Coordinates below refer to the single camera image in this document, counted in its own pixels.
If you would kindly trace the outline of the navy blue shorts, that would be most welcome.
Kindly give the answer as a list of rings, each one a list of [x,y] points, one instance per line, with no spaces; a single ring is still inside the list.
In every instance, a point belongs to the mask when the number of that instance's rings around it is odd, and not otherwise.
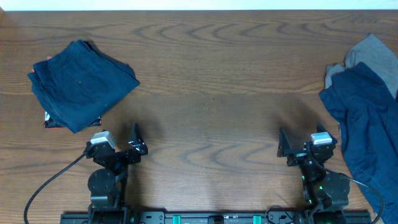
[[[337,73],[319,96],[340,125],[341,148],[354,179],[375,188],[363,195],[382,220],[397,223],[397,102],[365,63]]]

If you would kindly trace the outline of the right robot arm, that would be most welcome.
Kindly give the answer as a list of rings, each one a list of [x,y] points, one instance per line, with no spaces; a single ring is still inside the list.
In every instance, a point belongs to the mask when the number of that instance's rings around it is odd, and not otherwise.
[[[310,205],[289,215],[292,223],[344,223],[343,207],[348,205],[349,180],[345,175],[327,171],[324,163],[333,156],[337,140],[321,123],[303,147],[290,146],[286,132],[279,129],[277,157],[285,157],[289,167],[302,173],[303,197]]]

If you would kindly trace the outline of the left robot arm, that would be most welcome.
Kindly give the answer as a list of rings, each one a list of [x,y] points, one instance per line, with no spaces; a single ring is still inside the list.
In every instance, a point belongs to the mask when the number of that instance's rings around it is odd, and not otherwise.
[[[134,215],[125,203],[129,166],[148,154],[137,123],[132,125],[128,144],[130,149],[117,152],[116,141],[106,130],[94,134],[86,143],[83,155],[101,166],[88,179],[91,192],[88,224],[134,223]]]

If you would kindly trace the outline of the red black folded garment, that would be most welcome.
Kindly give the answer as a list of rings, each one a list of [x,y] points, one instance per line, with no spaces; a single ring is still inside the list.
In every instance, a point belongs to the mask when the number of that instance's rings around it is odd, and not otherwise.
[[[89,127],[92,126],[101,126],[100,116],[90,123]],[[45,112],[44,128],[52,129],[52,128],[64,128],[64,127],[65,127],[64,125],[52,119],[50,115],[47,112]]]

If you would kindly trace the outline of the folded navy shorts stack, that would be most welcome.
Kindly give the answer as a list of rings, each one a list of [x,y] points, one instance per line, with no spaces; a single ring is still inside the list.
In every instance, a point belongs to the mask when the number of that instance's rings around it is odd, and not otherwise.
[[[32,92],[52,119],[78,133],[139,85],[135,72],[85,40],[37,62]]]

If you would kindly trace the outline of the grey shorts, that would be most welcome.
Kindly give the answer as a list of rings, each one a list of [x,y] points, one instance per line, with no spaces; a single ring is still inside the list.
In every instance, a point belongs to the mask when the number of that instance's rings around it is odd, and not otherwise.
[[[361,62],[384,81],[393,98],[397,99],[397,56],[374,34],[369,34],[348,50],[344,65],[326,66],[325,88],[332,85],[333,75],[352,69]]]

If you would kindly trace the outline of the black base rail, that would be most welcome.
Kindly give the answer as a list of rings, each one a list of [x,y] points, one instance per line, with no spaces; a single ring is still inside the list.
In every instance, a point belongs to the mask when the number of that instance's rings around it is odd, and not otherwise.
[[[312,217],[302,212],[268,210],[256,213],[177,213],[177,212],[100,212],[66,213],[61,224],[126,223],[126,224],[266,224],[266,223],[371,223],[366,211],[318,212]]]

